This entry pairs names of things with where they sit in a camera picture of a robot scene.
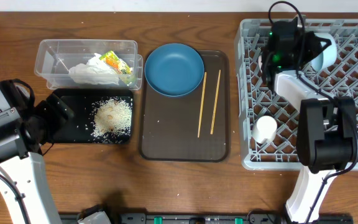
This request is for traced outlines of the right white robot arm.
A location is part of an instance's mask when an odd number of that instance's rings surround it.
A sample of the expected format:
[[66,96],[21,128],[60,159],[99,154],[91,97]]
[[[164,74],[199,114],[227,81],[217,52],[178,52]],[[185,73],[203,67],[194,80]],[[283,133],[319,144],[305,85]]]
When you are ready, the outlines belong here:
[[337,45],[329,33],[307,32],[296,17],[272,23],[261,60],[263,83],[298,112],[296,153],[302,167],[285,204],[287,223],[317,223],[329,186],[358,160],[354,100],[326,92],[301,72],[307,63],[316,72],[332,66]]

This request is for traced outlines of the dark blue plate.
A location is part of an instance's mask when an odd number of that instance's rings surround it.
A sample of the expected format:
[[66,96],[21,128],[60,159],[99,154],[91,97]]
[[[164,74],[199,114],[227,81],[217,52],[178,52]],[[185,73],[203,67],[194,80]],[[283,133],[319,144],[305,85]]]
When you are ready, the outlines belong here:
[[179,43],[157,47],[145,63],[147,83],[156,92],[169,97],[190,94],[203,80],[204,71],[198,51]]

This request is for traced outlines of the clear plastic bin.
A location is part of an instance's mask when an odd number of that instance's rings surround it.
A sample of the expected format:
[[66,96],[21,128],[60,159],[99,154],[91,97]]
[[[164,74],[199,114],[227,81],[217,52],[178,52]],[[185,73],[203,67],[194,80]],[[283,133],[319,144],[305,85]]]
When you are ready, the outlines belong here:
[[[118,74],[118,85],[91,85],[75,83],[68,71],[79,63],[86,64],[94,57],[113,50],[132,67],[130,74]],[[46,39],[41,41],[36,56],[34,73],[47,81],[47,88],[102,88],[140,90],[142,86],[143,58],[137,53],[134,40],[102,39]]]

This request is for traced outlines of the light blue bowl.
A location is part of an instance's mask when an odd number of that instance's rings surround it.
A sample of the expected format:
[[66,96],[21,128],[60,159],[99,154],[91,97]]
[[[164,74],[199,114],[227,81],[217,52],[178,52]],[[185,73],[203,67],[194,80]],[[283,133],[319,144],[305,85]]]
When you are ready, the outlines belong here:
[[311,61],[313,70],[319,72],[335,63],[337,59],[337,46],[334,37],[329,33],[315,33],[315,36],[329,40],[329,46]]

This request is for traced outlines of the white cup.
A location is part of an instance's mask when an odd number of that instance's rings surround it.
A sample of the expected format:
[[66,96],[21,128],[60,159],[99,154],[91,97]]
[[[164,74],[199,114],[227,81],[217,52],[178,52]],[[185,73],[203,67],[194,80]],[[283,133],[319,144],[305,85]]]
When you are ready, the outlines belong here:
[[252,137],[259,144],[271,142],[275,139],[277,128],[277,122],[273,117],[261,116],[253,125]]

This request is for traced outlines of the rice food waste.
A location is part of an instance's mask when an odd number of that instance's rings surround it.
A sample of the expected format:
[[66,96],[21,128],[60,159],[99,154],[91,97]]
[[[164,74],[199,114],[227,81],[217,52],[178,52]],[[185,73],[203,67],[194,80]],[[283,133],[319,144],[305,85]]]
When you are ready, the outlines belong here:
[[111,97],[91,104],[91,136],[101,143],[123,143],[131,136],[132,99]]

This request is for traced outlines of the yellow green snack wrapper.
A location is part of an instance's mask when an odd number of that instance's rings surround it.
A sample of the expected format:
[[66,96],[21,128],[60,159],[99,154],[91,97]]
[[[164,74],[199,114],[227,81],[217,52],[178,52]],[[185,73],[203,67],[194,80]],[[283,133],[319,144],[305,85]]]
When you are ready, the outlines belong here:
[[132,73],[132,67],[121,58],[119,58],[113,50],[110,50],[99,57],[99,59],[109,65],[118,74],[130,74]]

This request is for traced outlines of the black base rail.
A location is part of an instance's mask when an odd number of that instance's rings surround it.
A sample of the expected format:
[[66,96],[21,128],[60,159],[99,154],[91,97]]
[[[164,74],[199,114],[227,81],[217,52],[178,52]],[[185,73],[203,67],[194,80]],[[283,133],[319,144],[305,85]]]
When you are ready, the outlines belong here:
[[61,213],[63,223],[112,223],[112,224],[286,224],[285,215],[260,209],[246,214],[196,214],[196,213],[149,213],[146,210],[114,212],[102,205],[95,205],[80,213]]

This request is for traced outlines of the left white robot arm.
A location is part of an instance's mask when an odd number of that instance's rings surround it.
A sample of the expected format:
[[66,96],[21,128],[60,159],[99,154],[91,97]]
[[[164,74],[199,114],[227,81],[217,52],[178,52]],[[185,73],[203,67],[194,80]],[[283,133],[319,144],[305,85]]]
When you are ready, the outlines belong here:
[[0,193],[13,223],[61,223],[41,147],[72,116],[55,95],[36,104],[27,83],[0,82]]

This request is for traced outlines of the white tissue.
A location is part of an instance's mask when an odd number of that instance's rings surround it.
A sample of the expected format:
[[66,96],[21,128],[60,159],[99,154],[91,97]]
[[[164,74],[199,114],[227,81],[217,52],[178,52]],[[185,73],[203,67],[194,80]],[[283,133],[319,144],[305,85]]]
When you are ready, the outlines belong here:
[[116,71],[100,60],[100,54],[94,53],[94,57],[86,64],[79,63],[68,71],[70,78],[79,84],[91,85],[118,85],[119,77]]

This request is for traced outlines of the grey dishwasher rack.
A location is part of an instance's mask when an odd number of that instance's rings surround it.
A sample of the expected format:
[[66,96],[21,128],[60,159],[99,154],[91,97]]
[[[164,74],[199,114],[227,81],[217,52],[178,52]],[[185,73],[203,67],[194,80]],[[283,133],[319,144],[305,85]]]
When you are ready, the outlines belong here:
[[[306,30],[331,34],[337,44],[337,59],[320,72],[311,65],[305,65],[302,71],[320,88],[354,98],[358,129],[358,19],[310,19]],[[268,19],[244,19],[234,39],[241,164],[247,170],[298,170],[301,167],[295,149],[298,112],[264,85],[258,62],[269,32]],[[278,129],[272,142],[259,144],[251,131],[263,115],[273,116]]]

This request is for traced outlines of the dark brown tray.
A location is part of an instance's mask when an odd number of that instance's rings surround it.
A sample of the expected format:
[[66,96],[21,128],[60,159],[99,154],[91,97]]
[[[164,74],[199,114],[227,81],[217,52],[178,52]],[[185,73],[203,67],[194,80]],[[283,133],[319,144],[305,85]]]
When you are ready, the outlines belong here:
[[[202,50],[206,88],[200,137],[198,121],[203,82],[178,98],[145,85],[140,119],[139,152],[148,160],[220,162],[230,149],[229,60],[218,50]],[[214,133],[210,135],[218,73],[221,70]]]

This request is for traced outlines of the black plastic bin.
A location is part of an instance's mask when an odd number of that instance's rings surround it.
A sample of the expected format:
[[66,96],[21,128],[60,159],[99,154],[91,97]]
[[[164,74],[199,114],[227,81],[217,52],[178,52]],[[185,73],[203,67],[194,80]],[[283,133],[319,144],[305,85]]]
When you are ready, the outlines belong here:
[[103,90],[103,89],[69,89],[61,88],[53,91],[61,98],[74,112],[74,117],[67,122],[64,127],[54,135],[56,143],[101,143],[93,140],[91,110],[92,103],[111,97],[127,97],[132,99],[132,113],[134,111],[134,95],[130,90]]

